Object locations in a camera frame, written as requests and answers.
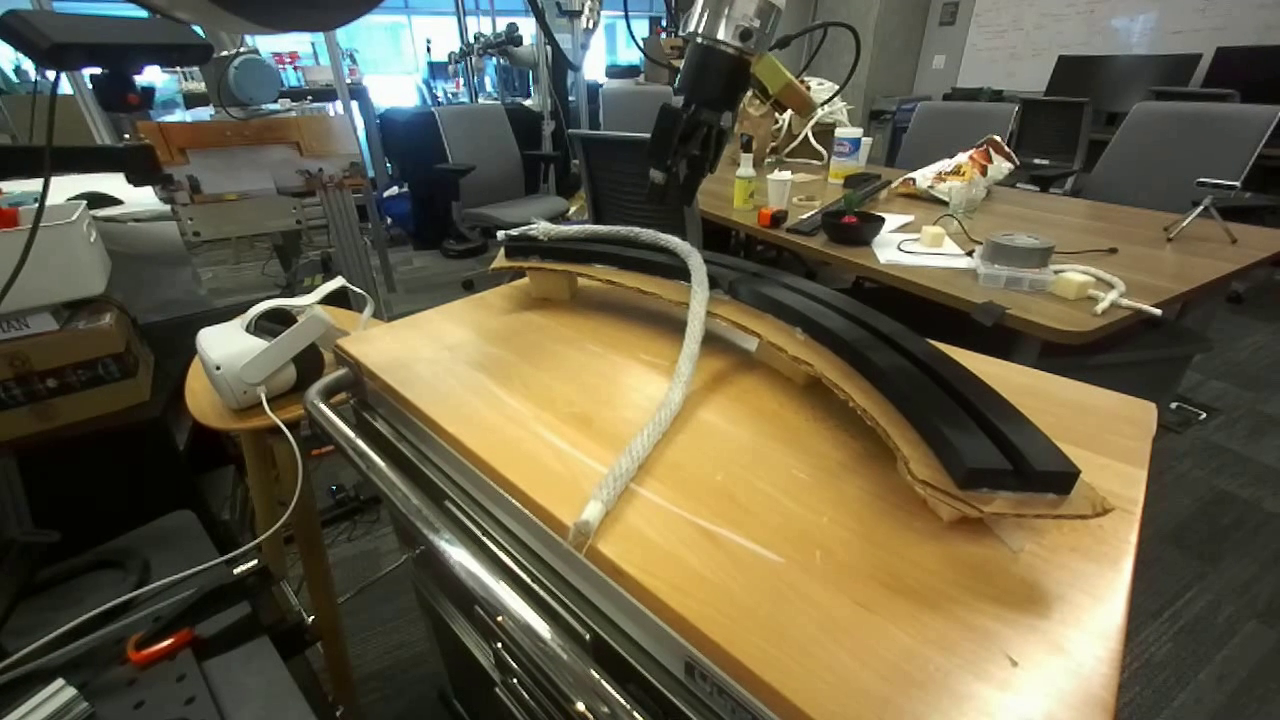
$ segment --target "curved rubber strip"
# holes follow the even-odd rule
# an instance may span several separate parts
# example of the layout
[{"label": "curved rubber strip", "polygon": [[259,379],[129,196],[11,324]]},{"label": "curved rubber strip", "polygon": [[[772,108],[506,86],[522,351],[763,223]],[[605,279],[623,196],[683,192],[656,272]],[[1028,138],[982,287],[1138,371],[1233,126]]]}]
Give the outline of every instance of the curved rubber strip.
[{"label": "curved rubber strip", "polygon": [[[613,263],[666,279],[683,272],[661,252],[593,239],[545,245],[512,235],[503,252],[512,260]],[[849,366],[862,371],[910,420],[957,487],[1058,495],[1075,487],[1081,469],[1018,408],[910,327],[823,284],[718,252],[705,257],[718,290],[802,327]]]}]

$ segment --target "cardboard box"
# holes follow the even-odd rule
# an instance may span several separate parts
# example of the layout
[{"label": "cardboard box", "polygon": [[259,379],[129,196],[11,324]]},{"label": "cardboard box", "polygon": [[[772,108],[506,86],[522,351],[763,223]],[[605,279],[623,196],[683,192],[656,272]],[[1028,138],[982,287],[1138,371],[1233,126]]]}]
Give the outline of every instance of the cardboard box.
[{"label": "cardboard box", "polygon": [[150,375],[157,358],[129,317],[82,302],[60,333],[0,343],[0,442],[139,408]]}]

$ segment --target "monitor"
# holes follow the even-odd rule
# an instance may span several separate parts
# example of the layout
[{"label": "monitor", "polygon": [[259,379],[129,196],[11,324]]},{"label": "monitor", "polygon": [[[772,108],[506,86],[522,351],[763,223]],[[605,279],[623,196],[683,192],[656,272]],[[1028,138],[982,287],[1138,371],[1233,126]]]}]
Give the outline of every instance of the monitor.
[{"label": "monitor", "polygon": [[1243,102],[1280,102],[1280,44],[1216,49],[1200,86],[1236,86]]},{"label": "monitor", "polygon": [[1087,96],[1094,121],[1121,121],[1154,85],[1193,85],[1200,50],[1172,57],[1056,57],[1045,96]]}]

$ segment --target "wooden board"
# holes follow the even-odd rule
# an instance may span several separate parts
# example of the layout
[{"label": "wooden board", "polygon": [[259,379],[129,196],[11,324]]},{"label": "wooden board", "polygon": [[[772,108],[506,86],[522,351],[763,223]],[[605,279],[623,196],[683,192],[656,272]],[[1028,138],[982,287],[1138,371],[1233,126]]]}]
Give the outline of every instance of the wooden board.
[{"label": "wooden board", "polygon": [[287,144],[307,160],[360,160],[344,117],[221,117],[221,121],[150,121],[139,134],[157,146],[164,166],[189,164],[199,146],[257,146]]},{"label": "wooden board", "polygon": [[[1045,290],[1009,290],[977,284],[977,272],[962,269],[889,269],[874,260],[871,247],[841,247],[823,235],[793,235],[756,228],[756,213],[734,213],[727,200],[732,173],[715,166],[694,208],[705,220],[738,228],[756,239],[793,247],[801,257],[812,257],[833,269],[849,269],[854,275],[917,290],[922,298],[937,298],[943,308],[977,313],[977,308],[1005,308],[1005,324],[1010,333],[1037,335],[1045,343],[1094,343],[1107,340],[1135,319],[1138,313],[1113,308],[1104,317],[1093,317],[1087,298],[1056,298]],[[796,185],[796,213],[817,208],[823,200],[835,200],[841,192],[823,185],[820,174],[801,174]],[[879,213],[908,213],[917,220],[937,220],[943,204],[928,200],[883,200]],[[1122,204],[1101,204],[1081,196],[1050,196],[1050,192],[1014,192],[994,186],[994,196],[972,213],[966,228],[972,235],[1009,235],[1028,231],[1058,252],[1081,247],[1121,247],[1114,257],[1058,257],[1070,263],[1094,263],[1129,284],[1129,290],[1142,302],[1172,308],[1178,298],[1193,298],[1196,290],[1219,287],[1222,279],[1269,263],[1280,252],[1280,231],[1260,223],[1233,223],[1239,245],[1222,235],[1211,220],[1196,220],[1183,228],[1172,245],[1163,239],[1163,223],[1174,220],[1172,213],[1147,213],[1147,208],[1122,208]]]},{"label": "wooden board", "polygon": [[[506,284],[338,343],[550,532],[643,428],[678,317]],[[1154,413],[957,351],[1114,505],[939,523],[820,385],[712,335],[593,560],[789,716],[1113,716]]]}]

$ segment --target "white hose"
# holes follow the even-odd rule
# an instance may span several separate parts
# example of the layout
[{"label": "white hose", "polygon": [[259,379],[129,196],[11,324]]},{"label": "white hose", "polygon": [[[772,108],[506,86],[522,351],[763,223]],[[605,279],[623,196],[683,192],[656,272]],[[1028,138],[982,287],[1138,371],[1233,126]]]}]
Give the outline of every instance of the white hose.
[{"label": "white hose", "polygon": [[678,340],[673,385],[666,385],[663,401],[656,402],[652,420],[617,455],[617,463],[605,471],[605,481],[594,482],[594,491],[589,495],[589,505],[579,509],[579,516],[569,528],[569,544],[589,550],[605,516],[626,491],[638,463],[666,437],[677,413],[683,408],[683,395],[687,395],[687,385],[693,385],[693,371],[694,371],[694,358],[705,348],[705,333],[709,333],[709,302],[712,302],[709,263],[687,239],[666,235],[666,231],[652,231],[652,228],[636,228],[636,223],[526,223],[526,228],[512,228],[501,235],[648,245],[648,247],[663,247],[663,252],[678,257],[687,269],[687,319],[683,319],[683,340]]}]

